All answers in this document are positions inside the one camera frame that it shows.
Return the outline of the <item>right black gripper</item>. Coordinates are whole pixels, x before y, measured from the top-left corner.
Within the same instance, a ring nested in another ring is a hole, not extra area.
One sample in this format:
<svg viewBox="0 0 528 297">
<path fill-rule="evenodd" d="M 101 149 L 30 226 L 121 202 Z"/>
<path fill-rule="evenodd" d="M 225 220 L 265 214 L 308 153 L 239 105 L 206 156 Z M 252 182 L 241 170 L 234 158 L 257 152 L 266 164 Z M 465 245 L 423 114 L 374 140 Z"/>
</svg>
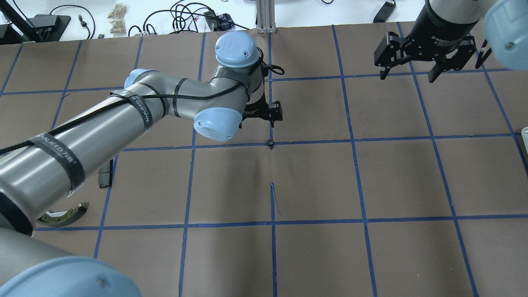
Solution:
<svg viewBox="0 0 528 297">
<path fill-rule="evenodd" d="M 435 61 L 428 73 L 429 83 L 449 70 L 462 70 L 476 51 L 474 37 L 468 36 L 474 26 L 474 22 L 448 22 L 432 9 L 422 9 L 406 38 L 387 32 L 375 49 L 380 79 L 385 80 L 391 69 L 407 64 L 413 56 L 418 61 Z"/>
</svg>

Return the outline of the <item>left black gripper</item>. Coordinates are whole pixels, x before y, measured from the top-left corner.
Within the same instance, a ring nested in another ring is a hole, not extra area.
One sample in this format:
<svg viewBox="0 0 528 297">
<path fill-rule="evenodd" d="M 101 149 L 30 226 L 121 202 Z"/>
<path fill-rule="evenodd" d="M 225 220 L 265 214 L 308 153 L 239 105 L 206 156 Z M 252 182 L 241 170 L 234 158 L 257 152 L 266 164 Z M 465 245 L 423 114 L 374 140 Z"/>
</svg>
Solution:
<svg viewBox="0 0 528 297">
<path fill-rule="evenodd" d="M 245 106 L 243 121 L 248 118 L 260 118 L 270 122 L 270 127 L 275 127 L 276 122 L 283 121 L 283 108 L 280 101 L 274 101 L 268 105 L 265 96 L 265 78 L 268 70 L 265 62 L 259 62 L 258 68 L 251 74 L 253 87 L 250 101 Z"/>
</svg>

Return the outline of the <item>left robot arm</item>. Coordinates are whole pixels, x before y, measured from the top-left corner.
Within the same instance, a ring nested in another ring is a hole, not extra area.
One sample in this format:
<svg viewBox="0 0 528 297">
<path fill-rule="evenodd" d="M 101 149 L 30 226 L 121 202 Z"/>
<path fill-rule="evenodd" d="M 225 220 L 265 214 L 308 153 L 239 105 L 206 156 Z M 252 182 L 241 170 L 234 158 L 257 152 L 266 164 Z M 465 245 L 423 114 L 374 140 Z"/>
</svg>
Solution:
<svg viewBox="0 0 528 297">
<path fill-rule="evenodd" d="M 209 82 L 135 69 L 98 105 L 1 150 L 2 297 L 141 295 L 111 265 L 35 240 L 35 221 L 165 116 L 192 120 L 197 133 L 218 142 L 230 141 L 246 118 L 281 121 L 281 104 L 265 102 L 263 84 L 283 68 L 266 64 L 244 31 L 223 34 L 214 48 L 219 65 Z"/>
</svg>

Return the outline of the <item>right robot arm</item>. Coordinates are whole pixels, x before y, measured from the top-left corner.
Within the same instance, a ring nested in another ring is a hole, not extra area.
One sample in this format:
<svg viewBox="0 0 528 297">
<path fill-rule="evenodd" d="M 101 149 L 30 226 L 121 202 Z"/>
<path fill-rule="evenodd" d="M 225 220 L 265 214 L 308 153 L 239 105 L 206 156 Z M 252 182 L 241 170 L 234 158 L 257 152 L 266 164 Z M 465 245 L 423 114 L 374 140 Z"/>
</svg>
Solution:
<svg viewBox="0 0 528 297">
<path fill-rule="evenodd" d="M 506 69 L 527 70 L 526 0 L 426 0 L 407 36 L 387 32 L 374 52 L 384 80 L 395 66 L 433 61 L 428 81 L 462 70 L 478 54 L 476 69 L 493 54 Z"/>
</svg>

